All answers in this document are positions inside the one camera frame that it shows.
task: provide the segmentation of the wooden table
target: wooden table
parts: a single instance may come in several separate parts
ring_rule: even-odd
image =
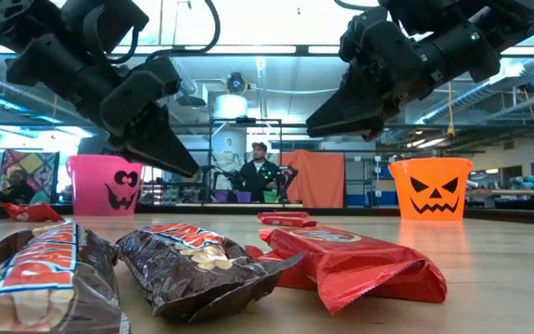
[[[314,292],[278,288],[243,314],[197,324],[169,325],[150,307],[126,267],[116,267],[123,309],[133,333],[534,333],[534,225],[465,220],[401,223],[399,218],[323,217],[326,224],[399,242],[428,255],[449,282],[444,304],[361,298],[330,315]],[[142,215],[128,219],[75,218],[114,241],[154,223],[187,222],[220,232],[242,245],[268,248],[254,216]],[[39,224],[0,221],[0,239]]]

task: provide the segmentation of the person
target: person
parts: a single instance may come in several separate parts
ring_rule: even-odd
[[[277,189],[275,181],[267,182],[266,173],[275,174],[277,165],[267,161],[267,146],[264,143],[252,144],[252,161],[245,163],[240,169],[240,174],[245,180],[244,189],[250,192],[250,201],[265,201],[263,191]]]
[[[24,170],[16,170],[9,175],[9,187],[3,190],[4,194],[11,197],[18,204],[29,204],[34,197],[34,189],[26,182],[28,173]]]

